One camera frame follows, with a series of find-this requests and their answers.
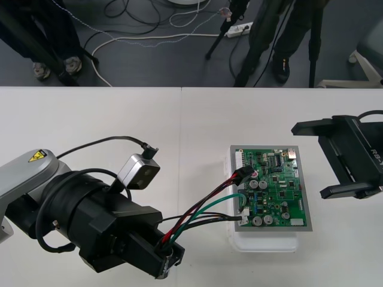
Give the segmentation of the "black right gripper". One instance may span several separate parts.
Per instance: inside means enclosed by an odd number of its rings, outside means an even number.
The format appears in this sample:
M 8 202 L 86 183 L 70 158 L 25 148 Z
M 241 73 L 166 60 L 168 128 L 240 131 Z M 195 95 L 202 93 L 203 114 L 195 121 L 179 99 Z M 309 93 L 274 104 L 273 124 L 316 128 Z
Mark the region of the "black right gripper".
M 291 132 L 295 136 L 318 136 L 318 143 L 341 183 L 320 191 L 323 199 L 366 199 L 382 192 L 381 187 L 374 186 L 382 185 L 382 140 L 371 139 L 369 130 L 371 124 L 346 115 L 294 125 Z

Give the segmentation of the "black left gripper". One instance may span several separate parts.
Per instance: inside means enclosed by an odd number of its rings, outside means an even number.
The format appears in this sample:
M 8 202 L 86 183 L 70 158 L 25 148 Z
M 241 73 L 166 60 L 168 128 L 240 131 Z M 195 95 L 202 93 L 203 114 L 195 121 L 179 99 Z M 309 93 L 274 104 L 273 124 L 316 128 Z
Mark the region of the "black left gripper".
M 122 194 L 99 192 L 84 198 L 73 216 L 73 242 L 79 255 L 95 272 L 128 263 L 144 272 L 161 272 L 164 260 L 154 247 L 160 238 L 157 223 L 162 213 L 140 206 Z M 167 245 L 169 265 L 180 265 L 184 248 Z

